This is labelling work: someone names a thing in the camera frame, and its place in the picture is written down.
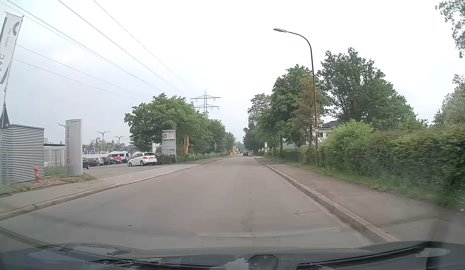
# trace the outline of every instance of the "parking lot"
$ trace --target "parking lot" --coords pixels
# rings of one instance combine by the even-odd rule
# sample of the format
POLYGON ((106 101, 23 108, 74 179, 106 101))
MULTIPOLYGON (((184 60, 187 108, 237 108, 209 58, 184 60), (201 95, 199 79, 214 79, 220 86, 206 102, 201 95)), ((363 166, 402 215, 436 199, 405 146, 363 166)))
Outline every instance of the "parking lot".
POLYGON ((84 172, 96 177, 96 178, 104 178, 104 177, 110 177, 110 176, 117 176, 117 175, 125 175, 127 173, 135 173, 140 172, 142 170, 149 170, 149 169, 156 169, 159 167, 167 167, 167 166, 173 166, 173 164, 168 164, 168 165, 146 165, 144 167, 141 166, 134 166, 134 167, 128 167, 127 163, 121 163, 121 164, 114 164, 114 165, 103 165, 103 166, 96 166, 96 167, 91 167, 90 169, 84 169, 84 172))

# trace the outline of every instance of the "flagpole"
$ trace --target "flagpole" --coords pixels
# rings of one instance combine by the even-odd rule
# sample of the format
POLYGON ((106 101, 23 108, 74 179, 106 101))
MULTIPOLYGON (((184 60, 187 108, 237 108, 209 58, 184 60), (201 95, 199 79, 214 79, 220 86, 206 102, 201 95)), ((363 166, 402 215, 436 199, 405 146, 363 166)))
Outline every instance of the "flagpole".
MULTIPOLYGON (((24 15, 21 18, 21 22, 19 23, 19 30, 17 31, 17 36, 16 40, 14 41, 14 48, 13 48, 13 53, 11 55, 11 62, 9 63, 9 70, 7 71, 7 78, 6 78, 6 86, 4 87, 4 100, 2 103, 2 116, 1 116, 1 136, 0 136, 0 185, 1 185, 1 190, 2 190, 2 138, 3 138, 3 133, 4 133, 4 119, 5 119, 5 113, 6 113, 6 95, 7 95, 7 85, 9 85, 9 78, 11 77, 11 68, 13 66, 13 57, 14 57, 14 52, 16 51, 16 44, 17 44, 17 39, 19 38, 19 33, 21 32, 21 26, 22 22, 24 21, 24 15)), ((9 176, 7 178, 7 184, 9 188, 9 176)))

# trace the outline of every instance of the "flag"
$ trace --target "flag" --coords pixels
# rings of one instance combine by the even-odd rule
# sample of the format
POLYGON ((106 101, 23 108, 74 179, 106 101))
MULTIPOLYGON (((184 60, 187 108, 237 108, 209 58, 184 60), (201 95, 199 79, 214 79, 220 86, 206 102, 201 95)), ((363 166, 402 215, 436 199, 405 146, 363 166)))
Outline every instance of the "flag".
POLYGON ((6 12, 0 35, 0 84, 6 82, 22 17, 6 12))
POLYGON ((0 129, 8 128, 9 125, 9 116, 7 116, 6 104, 4 104, 4 109, 2 110, 0 119, 0 129))

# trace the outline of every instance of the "white van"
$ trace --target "white van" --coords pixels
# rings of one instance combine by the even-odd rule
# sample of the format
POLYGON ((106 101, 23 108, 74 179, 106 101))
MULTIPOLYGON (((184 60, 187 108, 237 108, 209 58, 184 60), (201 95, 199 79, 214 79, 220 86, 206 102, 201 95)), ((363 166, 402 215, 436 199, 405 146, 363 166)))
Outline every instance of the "white van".
POLYGON ((108 157, 110 156, 120 157, 122 163, 126 163, 131 158, 128 151, 112 151, 109 153, 108 157))

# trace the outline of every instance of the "sky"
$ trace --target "sky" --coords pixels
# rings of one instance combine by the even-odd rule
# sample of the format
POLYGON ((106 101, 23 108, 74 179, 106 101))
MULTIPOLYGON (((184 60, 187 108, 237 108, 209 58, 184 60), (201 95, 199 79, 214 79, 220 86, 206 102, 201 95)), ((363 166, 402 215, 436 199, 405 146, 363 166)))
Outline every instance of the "sky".
POLYGON ((93 0, 61 1, 112 41, 59 0, 0 1, 17 10, 0 3, 0 32, 5 11, 27 16, 17 41, 22 47, 16 48, 14 58, 73 79, 12 63, 6 97, 10 122, 43 127, 45 137, 54 143, 64 141, 64 128, 57 123, 74 118, 84 120, 84 143, 102 136, 97 131, 110 131, 105 140, 126 136, 121 142, 127 143, 130 133, 124 114, 133 106, 163 92, 195 101, 190 98, 205 90, 221 97, 209 101, 219 106, 209 116, 222 120, 242 140, 253 96, 270 94, 286 69, 311 64, 307 42, 272 30, 277 27, 308 38, 315 71, 326 51, 338 54, 355 48, 361 57, 374 60, 418 117, 429 122, 444 96, 454 90, 454 74, 465 73, 451 24, 435 10, 435 0, 96 0, 153 55, 93 0), (40 26, 31 14, 128 73, 40 26))

